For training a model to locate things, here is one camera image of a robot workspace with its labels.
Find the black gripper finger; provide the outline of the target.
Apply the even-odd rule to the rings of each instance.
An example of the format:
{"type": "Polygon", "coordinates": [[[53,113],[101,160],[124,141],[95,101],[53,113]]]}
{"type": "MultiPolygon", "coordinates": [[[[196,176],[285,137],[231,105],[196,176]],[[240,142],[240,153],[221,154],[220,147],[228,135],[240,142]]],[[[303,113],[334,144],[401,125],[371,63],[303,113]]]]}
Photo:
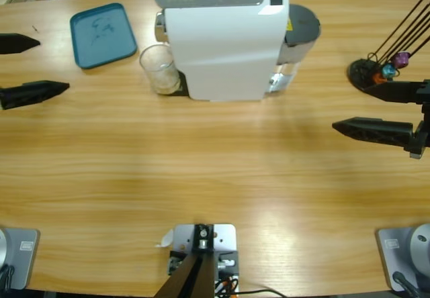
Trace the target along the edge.
{"type": "Polygon", "coordinates": [[[17,54],[39,45],[40,41],[23,34],[0,34],[0,54],[17,54]]]}
{"type": "Polygon", "coordinates": [[[22,85],[1,88],[1,109],[13,109],[49,100],[70,87],[57,81],[33,81],[22,85]]]}

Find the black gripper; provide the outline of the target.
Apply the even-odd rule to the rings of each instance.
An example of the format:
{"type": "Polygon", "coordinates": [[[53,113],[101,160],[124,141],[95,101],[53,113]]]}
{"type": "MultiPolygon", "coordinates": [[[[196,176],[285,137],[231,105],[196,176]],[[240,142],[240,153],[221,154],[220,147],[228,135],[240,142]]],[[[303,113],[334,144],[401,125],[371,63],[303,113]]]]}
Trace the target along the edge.
{"type": "Polygon", "coordinates": [[[365,93],[387,102],[422,105],[423,120],[413,131],[411,123],[352,117],[332,127],[354,140],[403,147],[411,158],[421,159],[429,147],[429,81],[387,81],[372,85],[365,93]]]}

